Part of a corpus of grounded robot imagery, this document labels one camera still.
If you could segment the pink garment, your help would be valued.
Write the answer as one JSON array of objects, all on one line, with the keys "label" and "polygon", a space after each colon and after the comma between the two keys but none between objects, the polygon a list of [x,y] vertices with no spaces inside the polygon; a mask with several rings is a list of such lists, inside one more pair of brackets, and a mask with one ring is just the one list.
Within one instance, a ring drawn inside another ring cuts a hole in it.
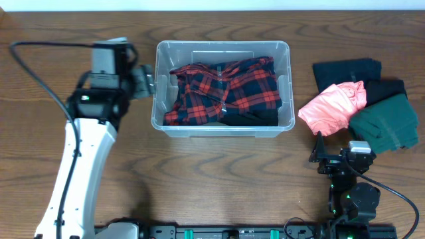
[{"label": "pink garment", "polygon": [[363,81],[332,84],[302,107],[298,116],[314,135],[328,136],[347,129],[350,118],[366,104]]}]

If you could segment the black garment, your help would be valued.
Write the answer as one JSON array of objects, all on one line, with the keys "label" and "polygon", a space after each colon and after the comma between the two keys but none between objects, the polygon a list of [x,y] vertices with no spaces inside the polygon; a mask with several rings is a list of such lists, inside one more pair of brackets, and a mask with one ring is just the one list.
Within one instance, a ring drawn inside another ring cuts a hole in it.
[{"label": "black garment", "polygon": [[219,122],[229,126],[278,126],[278,110],[254,110],[225,115]]}]

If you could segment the red navy plaid shirt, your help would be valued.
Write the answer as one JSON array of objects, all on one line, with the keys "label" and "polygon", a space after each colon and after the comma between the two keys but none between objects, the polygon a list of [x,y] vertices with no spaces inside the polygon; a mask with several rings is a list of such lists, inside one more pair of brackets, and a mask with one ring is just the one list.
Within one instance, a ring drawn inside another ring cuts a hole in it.
[{"label": "red navy plaid shirt", "polygon": [[271,56],[218,64],[194,63],[170,71],[178,96],[163,125],[220,123],[225,115],[278,110],[282,100]]}]

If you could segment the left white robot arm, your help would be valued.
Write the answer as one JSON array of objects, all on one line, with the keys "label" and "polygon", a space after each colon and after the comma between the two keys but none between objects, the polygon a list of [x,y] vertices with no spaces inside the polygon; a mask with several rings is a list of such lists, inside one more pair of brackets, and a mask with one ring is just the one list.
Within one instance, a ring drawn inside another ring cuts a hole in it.
[{"label": "left white robot arm", "polygon": [[153,95],[152,68],[137,65],[125,37],[98,41],[92,68],[83,73],[66,101],[70,119],[62,161],[48,208],[35,238],[142,238],[140,222],[117,219],[95,227],[102,173],[131,100]]}]

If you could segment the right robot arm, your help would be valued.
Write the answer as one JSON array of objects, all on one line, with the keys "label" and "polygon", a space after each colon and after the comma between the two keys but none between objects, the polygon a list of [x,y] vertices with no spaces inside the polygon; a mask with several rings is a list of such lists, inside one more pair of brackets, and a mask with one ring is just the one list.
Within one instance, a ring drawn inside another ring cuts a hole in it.
[{"label": "right robot arm", "polygon": [[375,158],[366,141],[350,141],[337,155],[328,154],[321,132],[317,133],[309,162],[317,163],[317,172],[331,180],[328,207],[333,218],[315,231],[315,238],[372,238],[369,222],[376,217],[381,192],[357,178],[369,170]]}]

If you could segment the dark green folded garment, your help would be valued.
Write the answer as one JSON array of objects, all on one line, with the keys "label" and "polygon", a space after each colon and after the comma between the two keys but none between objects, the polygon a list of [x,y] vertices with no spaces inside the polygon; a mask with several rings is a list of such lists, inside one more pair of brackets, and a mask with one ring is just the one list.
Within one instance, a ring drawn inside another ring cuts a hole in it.
[{"label": "dark green folded garment", "polygon": [[404,94],[366,107],[349,121],[353,137],[366,141],[376,154],[415,146],[418,125],[418,116]]}]

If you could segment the clear plastic storage bin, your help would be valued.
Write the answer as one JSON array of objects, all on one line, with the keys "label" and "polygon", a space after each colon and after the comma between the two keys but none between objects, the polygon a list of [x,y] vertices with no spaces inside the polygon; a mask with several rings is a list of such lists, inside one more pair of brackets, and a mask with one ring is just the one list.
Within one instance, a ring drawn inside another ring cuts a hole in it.
[{"label": "clear plastic storage bin", "polygon": [[[178,96],[177,77],[170,71],[192,63],[216,64],[259,56],[274,58],[274,69],[282,106],[277,126],[165,126],[163,117],[172,110]],[[272,41],[184,41],[165,40],[157,45],[156,93],[153,95],[151,124],[169,137],[264,137],[273,138],[291,130],[295,123],[289,45]]]}]

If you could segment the black folded cloth right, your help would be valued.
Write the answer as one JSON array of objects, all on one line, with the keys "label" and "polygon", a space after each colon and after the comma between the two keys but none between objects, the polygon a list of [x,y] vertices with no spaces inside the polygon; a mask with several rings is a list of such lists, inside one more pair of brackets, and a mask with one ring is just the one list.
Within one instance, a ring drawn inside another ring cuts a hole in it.
[{"label": "black folded cloth right", "polygon": [[367,93],[366,107],[369,107],[397,94],[404,94],[407,96],[404,87],[404,81],[399,79],[370,81],[365,86],[365,90]]}]

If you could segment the dark navy folded garment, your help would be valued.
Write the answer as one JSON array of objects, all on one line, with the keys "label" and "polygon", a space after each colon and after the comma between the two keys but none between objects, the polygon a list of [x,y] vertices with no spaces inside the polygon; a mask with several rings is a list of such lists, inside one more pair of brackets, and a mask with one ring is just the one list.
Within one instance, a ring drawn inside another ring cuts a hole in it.
[{"label": "dark navy folded garment", "polygon": [[322,93],[332,84],[363,81],[366,86],[370,81],[379,81],[382,64],[372,58],[360,58],[315,63],[312,68],[318,92]]}]

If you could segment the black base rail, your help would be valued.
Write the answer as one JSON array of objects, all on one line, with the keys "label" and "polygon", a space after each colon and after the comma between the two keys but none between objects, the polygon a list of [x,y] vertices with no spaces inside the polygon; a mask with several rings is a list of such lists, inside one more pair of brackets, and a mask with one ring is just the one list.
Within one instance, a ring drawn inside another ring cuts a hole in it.
[{"label": "black base rail", "polygon": [[96,238],[134,239],[397,239],[396,228],[385,225],[338,224],[331,229],[322,225],[288,222],[277,226],[178,226],[160,224],[146,226],[140,222],[121,220],[94,229]]}]

